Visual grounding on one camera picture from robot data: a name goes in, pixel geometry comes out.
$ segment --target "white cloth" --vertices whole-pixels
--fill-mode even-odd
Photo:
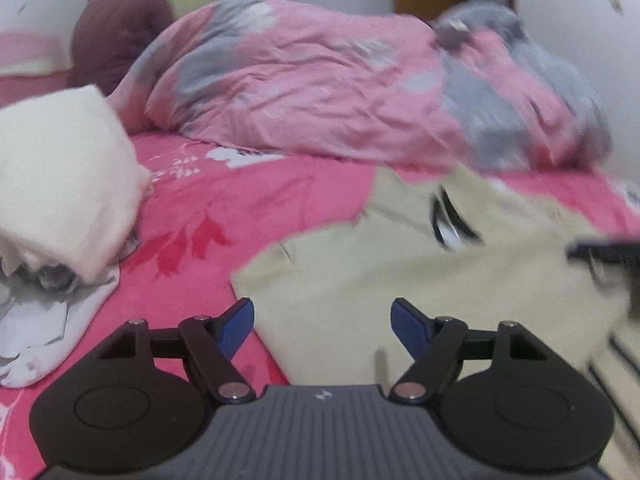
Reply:
[[[64,264],[93,283],[129,235],[150,184],[93,86],[0,110],[0,256],[11,274]]]
[[[71,294],[0,278],[0,386],[24,388],[60,366],[119,281],[118,266]]]

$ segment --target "white pillow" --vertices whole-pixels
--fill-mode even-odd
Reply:
[[[65,264],[92,282],[129,234],[150,178],[94,86],[0,110],[3,267],[17,252],[33,270]]]
[[[71,70],[60,39],[29,30],[0,30],[0,76],[46,76]]]

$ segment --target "blanket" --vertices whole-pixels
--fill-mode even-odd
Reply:
[[[597,95],[510,10],[465,4],[433,25],[223,0],[164,31],[110,102],[130,134],[395,166],[532,170],[607,155]],[[468,34],[451,44],[452,28]]]
[[[38,475],[44,464],[28,427],[34,399],[121,323],[142,317],[151,328],[166,328],[195,314],[218,316],[235,299],[232,272],[278,240],[353,221],[367,201],[374,175],[374,168],[364,164],[308,156],[273,160],[166,133],[136,136],[133,143],[140,163],[154,174],[155,191],[140,217],[142,245],[122,264],[119,288],[69,359],[29,388],[0,388],[2,480]],[[411,183],[436,176],[401,174]],[[520,193],[555,197],[608,234],[640,234],[640,215],[610,191],[602,174],[502,174],[494,182]],[[179,360],[160,359],[156,365],[184,376]],[[257,392],[265,384],[285,383],[255,332],[234,365]]]

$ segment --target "ribbed plastic surface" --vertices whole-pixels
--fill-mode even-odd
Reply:
[[[41,480],[97,480],[53,468]],[[121,480],[512,480],[455,449],[430,414],[388,402],[376,386],[271,387],[218,410],[168,462]],[[592,470],[556,480],[602,480]]]

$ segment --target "red leaf print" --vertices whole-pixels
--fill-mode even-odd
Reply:
[[[269,356],[267,360],[267,372],[269,374],[269,380],[271,384],[275,384],[276,386],[280,386],[281,384],[289,384],[287,378],[280,370],[280,367],[276,364],[273,357]]]
[[[144,242],[135,253],[124,260],[122,263],[122,269],[131,272],[137,269],[140,265],[153,260],[172,235],[173,233],[165,233],[155,238],[151,238],[148,242]]]
[[[191,253],[197,258],[205,260],[207,248],[211,242],[224,247],[233,243],[225,236],[222,226],[210,219],[205,213],[202,222],[194,229],[193,235],[191,235]]]
[[[185,251],[187,250],[187,235],[184,227],[174,238],[174,240],[165,245],[158,254],[158,271],[165,276],[178,274],[178,265],[182,261]]]

